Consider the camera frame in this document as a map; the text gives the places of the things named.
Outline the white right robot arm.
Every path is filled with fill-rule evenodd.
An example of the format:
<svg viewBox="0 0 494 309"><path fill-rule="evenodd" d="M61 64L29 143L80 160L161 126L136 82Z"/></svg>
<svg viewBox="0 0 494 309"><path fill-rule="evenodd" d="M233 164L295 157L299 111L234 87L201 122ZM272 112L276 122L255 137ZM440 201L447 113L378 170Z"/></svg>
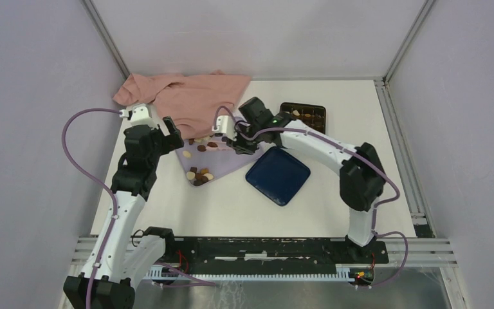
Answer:
<svg viewBox="0 0 494 309"><path fill-rule="evenodd" d="M257 97L241 105L239 112L243 120L221 106L212 125L213 133L224 136L227 146L238 155L252 155L265 142L298 151L339 177L340 197L349 207L345 252L355 263L365 261L372 253L376 207L389 182L375 148L368 143L339 142L286 112L274 115Z"/></svg>

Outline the dark blue chocolate box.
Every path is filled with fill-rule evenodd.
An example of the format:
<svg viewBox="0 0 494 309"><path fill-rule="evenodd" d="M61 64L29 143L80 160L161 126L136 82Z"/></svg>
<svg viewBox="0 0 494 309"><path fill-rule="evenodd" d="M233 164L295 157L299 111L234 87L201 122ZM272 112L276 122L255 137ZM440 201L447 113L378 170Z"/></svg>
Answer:
<svg viewBox="0 0 494 309"><path fill-rule="evenodd" d="M280 112L285 112L291 115L295 120L301 120L308 127L326 133L326 108L323 106L283 102L280 105Z"/></svg>

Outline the lilac plastic tray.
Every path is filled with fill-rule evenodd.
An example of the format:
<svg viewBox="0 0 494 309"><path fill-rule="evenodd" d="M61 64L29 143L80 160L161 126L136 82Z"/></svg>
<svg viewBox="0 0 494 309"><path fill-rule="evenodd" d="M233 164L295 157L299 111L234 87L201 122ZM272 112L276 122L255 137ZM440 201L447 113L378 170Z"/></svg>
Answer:
<svg viewBox="0 0 494 309"><path fill-rule="evenodd" d="M215 140L225 142L222 136L217 136L209 131L204 136L199 135L195 138L185 139L184 147L175 151L183 174L187 182L193 187L206 185L254 163L264 153L262 149L258 149L254 155L237 155L231 147L222 151L207 149L206 143ZM194 180L187 179L186 173L189 171L196 173ZM211 173L214 179L208 180L204 177L205 173Z"/></svg>

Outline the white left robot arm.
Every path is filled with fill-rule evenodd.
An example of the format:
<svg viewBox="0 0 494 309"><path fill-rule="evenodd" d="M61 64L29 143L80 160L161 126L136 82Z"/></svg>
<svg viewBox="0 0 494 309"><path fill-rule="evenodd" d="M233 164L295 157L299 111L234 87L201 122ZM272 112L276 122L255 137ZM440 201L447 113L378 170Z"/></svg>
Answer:
<svg viewBox="0 0 494 309"><path fill-rule="evenodd" d="M156 182L160 158L184 146L180 130L170 117L158 125L135 124L124 133L125 152L112 184L106 187L111 204L92 253L77 276L68 276L64 293L73 308L132 308L136 289L157 260L176 255L173 232L149 227L131 254L127 246L134 225Z"/></svg>

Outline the pink handled metal tongs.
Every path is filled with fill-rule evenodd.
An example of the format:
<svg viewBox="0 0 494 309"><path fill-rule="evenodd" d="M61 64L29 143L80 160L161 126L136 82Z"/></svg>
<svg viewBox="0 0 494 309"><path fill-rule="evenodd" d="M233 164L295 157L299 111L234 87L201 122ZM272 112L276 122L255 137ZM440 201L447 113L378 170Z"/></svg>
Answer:
<svg viewBox="0 0 494 309"><path fill-rule="evenodd" d="M218 145L218 148L211 148L211 147L207 147L207 143L206 143L206 148L207 149L211 149L211 150L225 150L225 149L229 149L230 147L227 146L226 142L223 142L223 141L209 141L209 142L215 142L217 145Z"/></svg>

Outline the dark blue box lid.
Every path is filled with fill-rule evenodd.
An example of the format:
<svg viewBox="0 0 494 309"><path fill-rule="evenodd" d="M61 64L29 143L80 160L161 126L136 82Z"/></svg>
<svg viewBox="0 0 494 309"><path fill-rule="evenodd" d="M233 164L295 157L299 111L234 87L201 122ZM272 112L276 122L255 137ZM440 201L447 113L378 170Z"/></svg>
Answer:
<svg viewBox="0 0 494 309"><path fill-rule="evenodd" d="M286 206L311 176L310 168L287 151L269 148L246 173L246 181L280 207Z"/></svg>

